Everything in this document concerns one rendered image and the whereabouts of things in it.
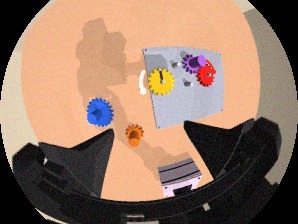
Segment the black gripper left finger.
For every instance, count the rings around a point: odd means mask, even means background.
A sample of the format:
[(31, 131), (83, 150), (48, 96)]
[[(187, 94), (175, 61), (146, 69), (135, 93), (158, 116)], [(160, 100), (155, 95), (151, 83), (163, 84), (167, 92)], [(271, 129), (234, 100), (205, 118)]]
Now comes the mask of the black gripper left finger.
[(110, 128), (73, 148), (47, 144), (43, 141), (37, 144), (43, 149), (45, 159), (52, 161), (53, 164), (63, 165), (93, 197), (101, 197), (113, 141), (114, 132), (113, 128)]

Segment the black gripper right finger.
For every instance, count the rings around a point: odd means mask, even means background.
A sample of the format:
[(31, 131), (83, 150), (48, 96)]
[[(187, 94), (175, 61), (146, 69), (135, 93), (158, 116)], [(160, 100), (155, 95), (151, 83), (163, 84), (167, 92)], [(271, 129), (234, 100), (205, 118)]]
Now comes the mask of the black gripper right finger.
[(226, 129), (220, 127), (210, 127), (206, 124), (198, 124), (196, 121), (184, 120), (184, 129), (190, 143), (193, 143), (196, 151), (204, 160), (206, 168), (209, 168), (213, 179), (218, 179), (225, 173), (225, 167), (233, 152), (241, 140), (242, 133), (253, 128), (254, 119), (239, 123), (234, 128)]

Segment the blue gear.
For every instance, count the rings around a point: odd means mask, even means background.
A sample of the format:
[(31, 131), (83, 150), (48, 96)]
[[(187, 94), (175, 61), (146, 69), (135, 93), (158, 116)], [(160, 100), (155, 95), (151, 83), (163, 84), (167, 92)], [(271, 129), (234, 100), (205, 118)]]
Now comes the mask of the blue gear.
[(86, 105), (86, 112), (89, 112), (89, 115), (86, 116), (86, 119), (88, 119), (90, 124), (98, 125), (98, 127), (106, 127), (106, 125), (112, 123), (113, 120), (112, 115), (113, 109), (112, 105), (109, 105), (110, 103), (106, 103), (106, 99), (102, 100), (102, 97), (100, 100), (93, 99), (90, 101), (89, 105)]

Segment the yellow gear with black stripe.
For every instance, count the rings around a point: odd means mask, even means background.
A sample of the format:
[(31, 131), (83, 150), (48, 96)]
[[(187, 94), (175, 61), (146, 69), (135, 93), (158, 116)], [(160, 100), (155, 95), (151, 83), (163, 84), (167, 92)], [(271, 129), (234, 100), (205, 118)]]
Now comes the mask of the yellow gear with black stripe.
[[(152, 91), (153, 89), (152, 93), (157, 92), (158, 96), (160, 96), (160, 93), (164, 96), (165, 93), (166, 95), (169, 95), (168, 91), (173, 91), (173, 81), (176, 80), (172, 79), (173, 75), (169, 75), (169, 72), (170, 71), (166, 72), (165, 68), (162, 69), (162, 71), (160, 68), (157, 68), (157, 72), (156, 69), (153, 69), (153, 73), (149, 73), (152, 77), (148, 77), (148, 79), (146, 79), (150, 80), (149, 83), (146, 83), (146, 85), (150, 85), (149, 91)], [(160, 80), (165, 80), (165, 83), (161, 84)]]

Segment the purple gear with tall hub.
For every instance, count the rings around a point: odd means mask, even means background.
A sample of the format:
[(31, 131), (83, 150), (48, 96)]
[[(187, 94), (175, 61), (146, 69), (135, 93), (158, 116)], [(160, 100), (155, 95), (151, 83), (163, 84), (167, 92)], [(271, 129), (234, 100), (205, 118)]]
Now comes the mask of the purple gear with tall hub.
[(206, 59), (204, 56), (193, 57), (193, 55), (186, 55), (186, 57), (184, 57), (184, 63), (182, 64), (185, 64), (185, 67), (182, 68), (188, 68), (186, 72), (196, 73), (200, 71), (200, 67), (205, 67)]

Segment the orange gear with central hub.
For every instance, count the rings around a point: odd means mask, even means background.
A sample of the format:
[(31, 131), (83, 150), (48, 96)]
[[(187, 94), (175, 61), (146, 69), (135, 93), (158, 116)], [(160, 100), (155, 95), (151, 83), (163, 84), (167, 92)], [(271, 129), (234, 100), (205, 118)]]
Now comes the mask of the orange gear with central hub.
[(138, 125), (134, 127), (132, 124), (132, 127), (126, 128), (125, 131), (125, 136), (128, 136), (128, 144), (130, 147), (137, 147), (137, 145), (140, 145), (138, 144), (138, 140), (140, 140), (140, 137), (144, 136), (142, 135), (142, 133), (144, 133), (142, 128), (138, 128)]

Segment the red gear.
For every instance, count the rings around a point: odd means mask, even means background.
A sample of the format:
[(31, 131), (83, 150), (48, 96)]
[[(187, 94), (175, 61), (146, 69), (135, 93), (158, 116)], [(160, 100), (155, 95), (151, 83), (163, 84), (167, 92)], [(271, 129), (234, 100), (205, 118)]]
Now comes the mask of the red gear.
[[(210, 67), (210, 65), (208, 63), (205, 64), (205, 67), (200, 67), (200, 71), (197, 71), (198, 75), (196, 77), (198, 77), (197, 81), (201, 81), (200, 84), (206, 85), (206, 87), (209, 87), (209, 84), (212, 85), (213, 83), (213, 69), (210, 69), (212, 67)], [(212, 73), (212, 76), (206, 76), (206, 73)]]

